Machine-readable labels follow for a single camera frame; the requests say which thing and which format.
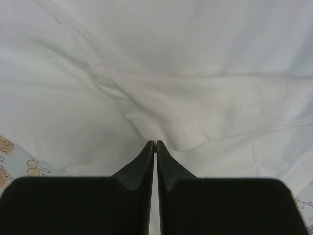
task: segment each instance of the stitching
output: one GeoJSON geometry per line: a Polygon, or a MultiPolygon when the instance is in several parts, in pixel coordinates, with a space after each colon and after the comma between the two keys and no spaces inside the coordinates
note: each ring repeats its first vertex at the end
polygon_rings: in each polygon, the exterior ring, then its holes
{"type": "MultiPolygon", "coordinates": [[[[285,96],[285,97],[281,97],[281,98],[278,98],[278,99],[262,101],[262,102],[259,102],[259,103],[254,103],[254,104],[250,104],[250,105],[247,105],[247,106],[244,106],[244,107],[236,108],[236,110],[243,110],[243,109],[246,109],[246,108],[252,108],[252,107],[255,107],[255,106],[260,105],[260,104],[272,103],[272,102],[276,102],[276,101],[287,99],[287,98],[288,97],[285,96]]],[[[213,114],[213,115],[208,115],[208,116],[203,116],[200,119],[197,119],[197,121],[202,121],[204,119],[209,119],[209,118],[212,118],[212,117],[216,117],[216,116],[224,115],[224,114],[228,114],[228,113],[229,113],[229,111],[221,112],[221,113],[217,113],[217,114],[213,114]]]]}
{"type": "MultiPolygon", "coordinates": [[[[281,109],[281,108],[284,108],[284,107],[289,107],[291,104],[288,104],[288,105],[281,105],[281,106],[278,106],[278,107],[275,107],[275,108],[271,108],[271,109],[266,109],[266,110],[261,110],[261,111],[258,111],[258,112],[254,112],[254,113],[250,113],[250,114],[246,114],[246,115],[241,115],[241,116],[236,116],[236,117],[232,117],[232,118],[225,118],[225,119],[222,119],[222,120],[219,120],[219,121],[216,121],[216,122],[212,122],[212,123],[208,123],[206,125],[201,125],[201,127],[208,127],[208,126],[213,126],[213,125],[216,125],[216,124],[220,124],[222,122],[225,122],[225,121],[230,121],[230,120],[236,120],[236,119],[240,119],[240,118],[245,118],[245,117],[250,117],[250,116],[253,116],[253,115],[257,115],[257,114],[260,114],[260,113],[265,113],[265,112],[269,112],[269,111],[274,111],[274,110],[277,110],[277,109],[281,109]]],[[[185,123],[183,124],[183,126],[190,126],[192,124],[194,124],[195,122],[198,122],[198,121],[203,121],[205,120],[206,118],[202,118],[202,119],[197,119],[193,122],[189,122],[189,123],[185,123]]],[[[171,128],[171,129],[177,129],[177,127],[173,124],[166,124],[166,126],[168,128],[171,128]]]]}

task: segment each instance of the white cloth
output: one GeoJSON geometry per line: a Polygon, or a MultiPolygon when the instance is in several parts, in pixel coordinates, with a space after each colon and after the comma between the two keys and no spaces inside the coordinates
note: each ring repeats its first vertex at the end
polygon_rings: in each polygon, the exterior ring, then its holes
{"type": "Polygon", "coordinates": [[[0,133],[84,175],[162,139],[197,176],[297,194],[313,178],[312,24],[310,0],[3,0],[0,133]]]}

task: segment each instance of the yellow cartoon character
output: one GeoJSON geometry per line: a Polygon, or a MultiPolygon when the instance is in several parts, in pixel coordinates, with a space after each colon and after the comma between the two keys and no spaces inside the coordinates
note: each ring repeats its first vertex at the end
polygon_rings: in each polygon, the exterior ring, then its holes
{"type": "Polygon", "coordinates": [[[13,149],[13,144],[8,141],[5,137],[0,136],[0,151],[7,153],[13,149]]]}
{"type": "Polygon", "coordinates": [[[0,166],[0,187],[3,186],[8,180],[7,172],[3,166],[0,166]]]}
{"type": "Polygon", "coordinates": [[[51,173],[51,171],[46,168],[38,167],[39,161],[33,157],[31,158],[31,160],[27,161],[28,176],[45,176],[45,173],[51,173]]]}

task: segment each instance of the black object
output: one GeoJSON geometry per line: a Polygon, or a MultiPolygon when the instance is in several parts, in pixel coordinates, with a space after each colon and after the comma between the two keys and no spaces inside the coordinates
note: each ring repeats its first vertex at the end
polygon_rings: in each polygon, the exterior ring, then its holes
{"type": "Polygon", "coordinates": [[[0,233],[147,235],[153,141],[112,177],[16,179],[0,200],[0,233]]]}
{"type": "MultiPolygon", "coordinates": [[[[307,235],[274,179],[199,179],[157,143],[163,235],[307,235]]],[[[0,199],[0,233],[147,235],[154,143],[112,177],[27,177],[0,199]]]]}
{"type": "Polygon", "coordinates": [[[162,235],[307,235],[275,179],[198,179],[157,143],[162,235]]]}

